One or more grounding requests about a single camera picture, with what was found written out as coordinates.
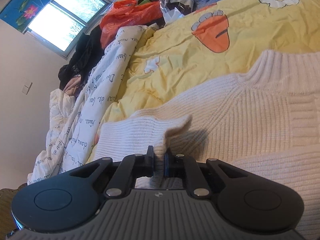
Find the pink cloth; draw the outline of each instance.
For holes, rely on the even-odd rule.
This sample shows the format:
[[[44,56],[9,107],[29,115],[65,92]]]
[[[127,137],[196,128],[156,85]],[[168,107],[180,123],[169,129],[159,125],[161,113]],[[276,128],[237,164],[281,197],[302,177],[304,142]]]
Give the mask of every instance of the pink cloth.
[[[77,88],[79,87],[81,82],[81,75],[76,75],[70,79],[63,92],[65,92],[68,96],[73,96]]]

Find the cream knit sweater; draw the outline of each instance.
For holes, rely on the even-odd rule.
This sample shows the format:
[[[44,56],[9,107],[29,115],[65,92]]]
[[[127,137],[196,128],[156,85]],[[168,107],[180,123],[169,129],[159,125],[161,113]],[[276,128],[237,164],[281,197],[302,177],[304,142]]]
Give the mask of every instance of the cream knit sweater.
[[[138,187],[177,187],[163,180],[166,148],[198,162],[215,157],[288,185],[305,203],[297,226],[320,235],[320,53],[262,53],[246,74],[209,80],[164,105],[105,123],[94,159],[145,153],[153,145],[158,176]]]

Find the gray base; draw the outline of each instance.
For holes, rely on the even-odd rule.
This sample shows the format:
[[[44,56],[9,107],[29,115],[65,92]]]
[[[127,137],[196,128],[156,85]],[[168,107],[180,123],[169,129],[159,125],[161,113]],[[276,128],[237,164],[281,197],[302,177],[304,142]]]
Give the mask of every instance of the gray base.
[[[108,200],[96,217],[62,233],[23,229],[11,240],[302,240],[295,231],[254,235],[225,222],[209,201],[196,200],[185,190],[133,189],[123,199]]]

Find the sweater collar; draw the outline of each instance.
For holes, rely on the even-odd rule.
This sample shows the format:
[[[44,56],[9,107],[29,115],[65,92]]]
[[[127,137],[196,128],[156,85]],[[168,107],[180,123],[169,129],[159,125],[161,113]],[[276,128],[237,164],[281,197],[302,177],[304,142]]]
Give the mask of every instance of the sweater collar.
[[[239,81],[273,92],[320,92],[320,52],[286,54],[265,50]]]

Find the window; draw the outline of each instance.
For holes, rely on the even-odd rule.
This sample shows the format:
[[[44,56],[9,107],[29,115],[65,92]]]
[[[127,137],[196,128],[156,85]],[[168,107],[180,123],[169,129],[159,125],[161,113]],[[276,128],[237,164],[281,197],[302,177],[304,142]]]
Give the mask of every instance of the window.
[[[33,19],[28,32],[67,58],[80,35],[93,27],[109,5],[107,0],[52,0]]]

